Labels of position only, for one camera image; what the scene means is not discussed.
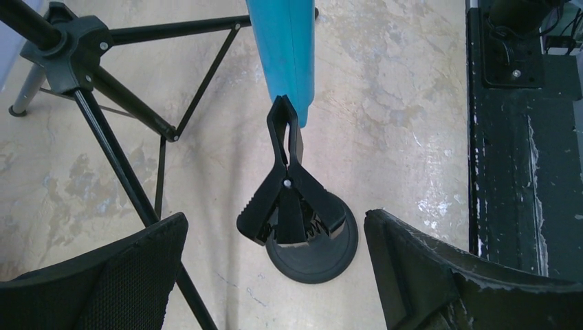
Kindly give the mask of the black folding music stand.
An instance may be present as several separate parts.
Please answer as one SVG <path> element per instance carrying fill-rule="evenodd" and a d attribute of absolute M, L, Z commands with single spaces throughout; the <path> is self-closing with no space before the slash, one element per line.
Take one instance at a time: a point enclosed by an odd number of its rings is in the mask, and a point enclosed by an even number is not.
<path fill-rule="evenodd" d="M 145 228 L 162 221 L 161 199 L 150 201 L 147 197 L 93 92 L 100 91 L 158 133 L 162 144 L 180 137 L 197 102 L 192 101 L 179 126 L 173 126 L 105 71 L 100 65 L 102 55 L 118 45 L 222 30 L 229 31 L 223 44 L 227 50 L 240 28 L 252 27 L 249 13 L 112 30 L 95 16 L 76 16 L 63 3 L 51 3 L 47 13 L 40 15 L 23 1 L 2 1 L 1 20 L 26 40 L 22 57 L 45 74 L 52 91 L 76 101 Z M 174 286 L 180 289 L 201 328 L 215 329 L 214 320 L 181 262 Z"/>

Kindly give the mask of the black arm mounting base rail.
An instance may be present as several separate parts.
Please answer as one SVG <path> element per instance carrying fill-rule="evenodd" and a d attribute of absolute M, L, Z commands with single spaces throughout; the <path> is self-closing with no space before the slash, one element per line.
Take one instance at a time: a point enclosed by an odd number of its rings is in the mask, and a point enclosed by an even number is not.
<path fill-rule="evenodd" d="M 566 1 L 466 3 L 471 253 L 582 280 L 582 44 Z"/>

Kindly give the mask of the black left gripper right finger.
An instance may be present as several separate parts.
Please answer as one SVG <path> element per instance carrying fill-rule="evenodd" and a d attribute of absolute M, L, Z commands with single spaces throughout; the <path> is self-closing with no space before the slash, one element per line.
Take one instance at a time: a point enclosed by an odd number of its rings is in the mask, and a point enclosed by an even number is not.
<path fill-rule="evenodd" d="M 499 265 L 385 210 L 364 232 L 388 329 L 581 329 L 582 285 Z"/>

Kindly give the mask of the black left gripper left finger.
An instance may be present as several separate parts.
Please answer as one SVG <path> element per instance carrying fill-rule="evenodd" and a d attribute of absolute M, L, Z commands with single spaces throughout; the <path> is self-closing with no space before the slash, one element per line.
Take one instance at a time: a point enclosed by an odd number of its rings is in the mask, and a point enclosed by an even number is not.
<path fill-rule="evenodd" d="M 184 248 L 181 212 L 1 283 L 2 329 L 161 329 Z"/>

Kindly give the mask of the black microphone desk stand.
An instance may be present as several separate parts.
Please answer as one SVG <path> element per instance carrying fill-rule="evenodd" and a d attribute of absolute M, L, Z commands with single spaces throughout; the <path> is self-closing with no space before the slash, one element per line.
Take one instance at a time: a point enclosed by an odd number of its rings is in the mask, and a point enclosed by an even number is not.
<path fill-rule="evenodd" d="M 351 264 L 358 228 L 347 204 L 302 165 L 298 115 L 287 96 L 267 115 L 274 165 L 236 219 L 238 231 L 265 247 L 274 266 L 305 284 L 328 282 Z"/>

